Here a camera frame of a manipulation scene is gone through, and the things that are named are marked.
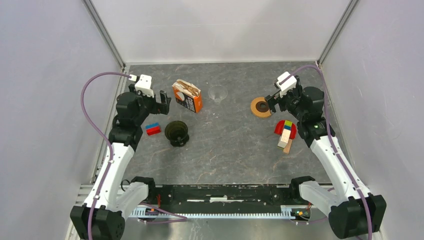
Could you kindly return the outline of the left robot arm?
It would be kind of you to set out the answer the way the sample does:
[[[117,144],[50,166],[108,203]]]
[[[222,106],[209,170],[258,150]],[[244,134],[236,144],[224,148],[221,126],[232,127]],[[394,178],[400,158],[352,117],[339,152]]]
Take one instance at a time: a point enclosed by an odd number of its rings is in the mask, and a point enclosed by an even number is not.
[[[121,196],[118,190],[124,172],[133,157],[143,130],[142,123],[150,114],[169,113],[171,98],[163,90],[160,102],[153,96],[124,92],[117,97],[117,114],[106,138],[105,161],[99,175],[81,206],[73,206],[70,219],[82,240],[119,240],[126,220],[142,201],[157,198],[151,177],[136,177]]]

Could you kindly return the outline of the clear glass dripper cone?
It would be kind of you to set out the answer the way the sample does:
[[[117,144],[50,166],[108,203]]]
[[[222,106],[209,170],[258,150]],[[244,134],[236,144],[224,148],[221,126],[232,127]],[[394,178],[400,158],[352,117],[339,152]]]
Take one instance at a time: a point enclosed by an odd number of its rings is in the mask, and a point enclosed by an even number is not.
[[[208,90],[208,96],[216,104],[220,104],[228,96],[228,90],[223,85],[213,85]]]

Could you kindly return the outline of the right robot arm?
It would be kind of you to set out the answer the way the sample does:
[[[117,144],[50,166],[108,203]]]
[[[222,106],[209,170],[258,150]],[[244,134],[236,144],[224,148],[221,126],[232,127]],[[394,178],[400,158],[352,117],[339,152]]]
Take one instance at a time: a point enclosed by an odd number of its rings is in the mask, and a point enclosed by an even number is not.
[[[360,235],[371,239],[380,230],[387,203],[362,183],[341,150],[335,131],[323,116],[327,111],[325,93],[316,87],[298,86],[284,95],[268,95],[265,101],[273,113],[279,106],[297,119],[297,133],[319,159],[334,188],[330,192],[310,176],[297,177],[291,181],[289,199],[317,207],[339,239]]]

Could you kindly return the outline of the dark glass carafe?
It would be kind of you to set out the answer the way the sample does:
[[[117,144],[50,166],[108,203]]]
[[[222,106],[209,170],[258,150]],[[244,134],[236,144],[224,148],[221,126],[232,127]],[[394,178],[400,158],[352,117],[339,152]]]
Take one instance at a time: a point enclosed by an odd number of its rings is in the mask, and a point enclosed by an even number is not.
[[[188,126],[180,120],[171,121],[165,127],[164,134],[173,147],[183,147],[190,139]]]

